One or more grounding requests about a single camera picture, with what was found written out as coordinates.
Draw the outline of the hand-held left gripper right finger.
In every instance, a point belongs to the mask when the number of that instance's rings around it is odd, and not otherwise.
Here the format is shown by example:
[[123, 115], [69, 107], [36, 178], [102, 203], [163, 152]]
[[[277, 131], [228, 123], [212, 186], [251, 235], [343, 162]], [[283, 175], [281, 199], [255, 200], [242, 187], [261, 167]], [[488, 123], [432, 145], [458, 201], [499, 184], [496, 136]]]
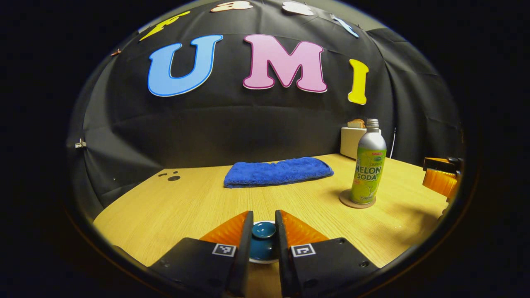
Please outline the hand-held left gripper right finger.
[[279, 277], [284, 298], [337, 298], [379, 271], [347, 239], [329, 239], [292, 214], [277, 210]]

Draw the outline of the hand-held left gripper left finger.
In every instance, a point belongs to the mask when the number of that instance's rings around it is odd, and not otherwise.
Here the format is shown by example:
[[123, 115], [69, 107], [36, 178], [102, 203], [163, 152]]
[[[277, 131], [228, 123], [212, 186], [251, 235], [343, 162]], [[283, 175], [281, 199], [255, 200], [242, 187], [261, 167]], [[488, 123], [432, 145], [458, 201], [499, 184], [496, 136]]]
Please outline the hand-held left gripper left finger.
[[253, 211], [227, 220], [201, 239], [183, 238], [149, 269], [194, 298], [244, 298]]

